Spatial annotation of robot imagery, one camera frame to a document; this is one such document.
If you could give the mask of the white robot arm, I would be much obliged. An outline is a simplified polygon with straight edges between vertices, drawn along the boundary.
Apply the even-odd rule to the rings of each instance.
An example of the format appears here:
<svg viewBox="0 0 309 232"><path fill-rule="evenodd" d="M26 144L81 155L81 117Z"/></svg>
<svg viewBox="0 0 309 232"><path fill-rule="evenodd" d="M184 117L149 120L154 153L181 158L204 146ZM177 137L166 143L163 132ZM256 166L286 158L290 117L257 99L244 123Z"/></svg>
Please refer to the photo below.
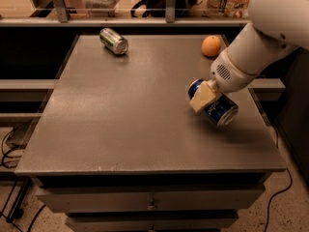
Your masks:
<svg viewBox="0 0 309 232"><path fill-rule="evenodd" d="M250 84L270 64L309 49L309 0L250 0L250 22L211 64L210 78L190 100L199 112L223 94Z"/></svg>

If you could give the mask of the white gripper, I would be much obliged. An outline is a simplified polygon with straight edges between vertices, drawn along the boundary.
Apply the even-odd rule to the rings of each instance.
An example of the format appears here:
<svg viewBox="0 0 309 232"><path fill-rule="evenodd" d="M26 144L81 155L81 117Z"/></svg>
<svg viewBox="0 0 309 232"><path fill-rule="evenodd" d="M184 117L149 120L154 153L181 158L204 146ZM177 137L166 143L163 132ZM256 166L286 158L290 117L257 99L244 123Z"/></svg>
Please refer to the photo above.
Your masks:
<svg viewBox="0 0 309 232"><path fill-rule="evenodd" d="M211 64L211 78L215 81L195 81L189 91L190 105L195 112L202 111L222 93L234 93L245 88L256 76L253 58L243 50L227 47Z"/></svg>

